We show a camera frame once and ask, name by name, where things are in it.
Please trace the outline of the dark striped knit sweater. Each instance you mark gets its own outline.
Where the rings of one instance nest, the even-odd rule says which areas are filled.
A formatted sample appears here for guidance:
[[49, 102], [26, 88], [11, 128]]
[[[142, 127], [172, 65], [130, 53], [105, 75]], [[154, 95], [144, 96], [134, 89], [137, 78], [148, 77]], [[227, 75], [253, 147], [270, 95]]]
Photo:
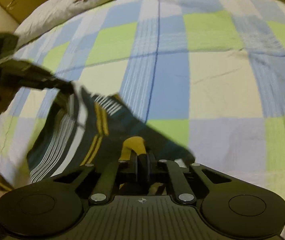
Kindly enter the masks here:
[[60, 90], [45, 125], [27, 154], [30, 181], [39, 182], [86, 164], [98, 172], [125, 151], [153, 153], [156, 160], [195, 162], [193, 154], [137, 119], [117, 95], [87, 91], [78, 83]]

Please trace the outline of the checkered blue green bedsheet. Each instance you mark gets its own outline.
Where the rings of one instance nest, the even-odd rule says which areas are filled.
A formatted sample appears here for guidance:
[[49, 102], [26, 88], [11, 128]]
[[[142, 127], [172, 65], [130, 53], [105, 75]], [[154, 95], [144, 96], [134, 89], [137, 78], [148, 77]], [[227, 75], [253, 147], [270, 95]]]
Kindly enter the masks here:
[[285, 199], [285, 2], [113, 0], [15, 56], [119, 94], [197, 161]]

